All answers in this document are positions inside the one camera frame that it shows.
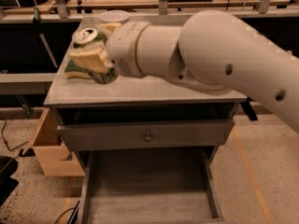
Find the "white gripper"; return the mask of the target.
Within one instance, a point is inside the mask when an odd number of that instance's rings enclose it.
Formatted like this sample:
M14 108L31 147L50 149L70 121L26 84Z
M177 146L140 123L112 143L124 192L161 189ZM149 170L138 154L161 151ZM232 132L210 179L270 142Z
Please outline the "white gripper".
M96 73L107 73L114 66L119 75L143 77L136 51L138 39L148 26L148 21L128 21L123 25L119 22L100 23L97 30L108 38L106 49L73 51L70 53L71 60L76 66Z

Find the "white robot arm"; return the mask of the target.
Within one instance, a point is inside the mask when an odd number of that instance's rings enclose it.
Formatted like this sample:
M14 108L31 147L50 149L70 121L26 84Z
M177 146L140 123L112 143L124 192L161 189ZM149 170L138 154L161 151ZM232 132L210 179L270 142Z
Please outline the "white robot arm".
M299 59L227 12L201 11L181 26L105 23L75 32L73 42L71 61L91 75L239 91L299 130Z

